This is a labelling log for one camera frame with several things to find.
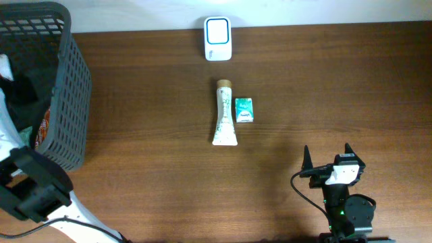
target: wooden table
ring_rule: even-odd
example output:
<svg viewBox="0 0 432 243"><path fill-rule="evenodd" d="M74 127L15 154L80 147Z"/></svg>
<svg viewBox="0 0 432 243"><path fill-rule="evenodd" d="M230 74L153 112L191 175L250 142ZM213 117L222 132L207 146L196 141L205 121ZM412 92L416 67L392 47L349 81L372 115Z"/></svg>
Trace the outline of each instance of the wooden table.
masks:
<svg viewBox="0 0 432 243"><path fill-rule="evenodd" d="M202 30L75 34L92 72L78 198L137 243L254 242L327 232L290 188L349 142L366 163L351 193L377 201L372 236L432 238L432 23L237 28L230 61ZM215 83L251 97L239 145L213 146ZM299 189L318 202L308 180ZM34 227L0 213L2 232ZM52 228L14 242L71 242Z"/></svg>

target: gold cap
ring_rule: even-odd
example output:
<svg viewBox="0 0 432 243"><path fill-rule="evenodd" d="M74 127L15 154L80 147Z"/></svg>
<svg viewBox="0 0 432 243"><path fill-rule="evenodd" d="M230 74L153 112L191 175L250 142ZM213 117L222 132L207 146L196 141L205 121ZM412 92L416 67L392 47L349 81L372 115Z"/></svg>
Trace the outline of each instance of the gold cap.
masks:
<svg viewBox="0 0 432 243"><path fill-rule="evenodd" d="M229 80L219 80L217 81L217 88L228 87L231 88L231 81Z"/></svg>

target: small green box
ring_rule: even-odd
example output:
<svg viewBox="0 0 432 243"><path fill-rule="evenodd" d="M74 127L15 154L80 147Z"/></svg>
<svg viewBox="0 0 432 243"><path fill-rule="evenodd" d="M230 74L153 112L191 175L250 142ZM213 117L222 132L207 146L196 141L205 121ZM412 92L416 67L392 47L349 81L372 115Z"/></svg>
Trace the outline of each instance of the small green box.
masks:
<svg viewBox="0 0 432 243"><path fill-rule="evenodd" d="M254 109L251 98L236 99L236 121L253 122Z"/></svg>

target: gray plastic basket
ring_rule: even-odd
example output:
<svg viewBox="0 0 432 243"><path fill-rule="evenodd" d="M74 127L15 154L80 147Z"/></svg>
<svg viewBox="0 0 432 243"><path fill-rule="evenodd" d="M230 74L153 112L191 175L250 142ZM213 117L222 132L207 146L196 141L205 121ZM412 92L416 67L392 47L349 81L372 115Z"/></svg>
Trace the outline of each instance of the gray plastic basket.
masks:
<svg viewBox="0 0 432 243"><path fill-rule="evenodd" d="M10 58L14 75L31 74L49 87L49 129L37 151L67 171L84 162L92 88L70 26L69 11L58 3L0 5L0 53Z"/></svg>

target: white wall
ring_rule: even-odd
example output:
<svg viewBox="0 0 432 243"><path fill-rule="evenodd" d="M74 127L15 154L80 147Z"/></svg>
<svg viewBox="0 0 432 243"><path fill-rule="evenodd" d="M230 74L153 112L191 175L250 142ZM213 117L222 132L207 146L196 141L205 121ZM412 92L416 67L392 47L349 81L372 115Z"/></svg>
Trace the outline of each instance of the white wall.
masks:
<svg viewBox="0 0 432 243"><path fill-rule="evenodd" d="M72 32L202 28L224 15L233 27L432 20L432 0L54 0ZM0 3L35 0L0 0Z"/></svg>

